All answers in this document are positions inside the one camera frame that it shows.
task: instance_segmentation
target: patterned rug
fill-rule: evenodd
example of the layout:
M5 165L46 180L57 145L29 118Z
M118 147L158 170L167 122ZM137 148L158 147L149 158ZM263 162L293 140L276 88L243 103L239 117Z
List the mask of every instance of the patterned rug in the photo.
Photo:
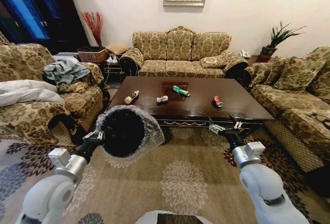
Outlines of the patterned rug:
M164 128L166 143L146 156L118 163L97 149L63 223L135 223L145 212L197 214L213 223L256 223L227 142L206 128ZM305 182L295 162L264 131L262 163L274 169L294 205L311 223L330 223L330 206ZM48 147L0 142L0 223L14 223L27 191L54 166Z

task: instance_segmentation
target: wicker basket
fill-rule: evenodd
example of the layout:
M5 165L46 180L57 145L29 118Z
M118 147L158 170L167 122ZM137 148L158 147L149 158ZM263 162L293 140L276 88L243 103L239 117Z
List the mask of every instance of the wicker basket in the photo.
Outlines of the wicker basket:
M108 58L105 47L84 46L77 52L82 62L101 63Z

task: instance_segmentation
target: black round object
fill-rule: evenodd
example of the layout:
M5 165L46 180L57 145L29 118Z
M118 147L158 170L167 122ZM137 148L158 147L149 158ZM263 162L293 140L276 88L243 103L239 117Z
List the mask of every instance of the black round object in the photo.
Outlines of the black round object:
M116 110L105 117L104 131L107 153L115 157L128 157L135 153L143 142L144 125L141 117L130 109Z

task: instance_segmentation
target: white blanket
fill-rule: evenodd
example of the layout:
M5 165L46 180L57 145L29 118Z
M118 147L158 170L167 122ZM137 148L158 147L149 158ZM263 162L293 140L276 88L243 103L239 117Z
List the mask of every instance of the white blanket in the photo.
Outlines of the white blanket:
M17 102L52 101L64 104L57 88L44 81L16 80L0 82L0 107Z

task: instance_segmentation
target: green bottle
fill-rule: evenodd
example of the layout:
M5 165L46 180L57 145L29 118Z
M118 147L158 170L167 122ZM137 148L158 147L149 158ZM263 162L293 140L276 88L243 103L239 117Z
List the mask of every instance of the green bottle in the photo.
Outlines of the green bottle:
M190 93L188 91L185 91L185 90L182 90L181 88L179 88L178 86L173 86L173 90L175 92L177 92L178 94L181 94L185 97L189 97L190 96Z

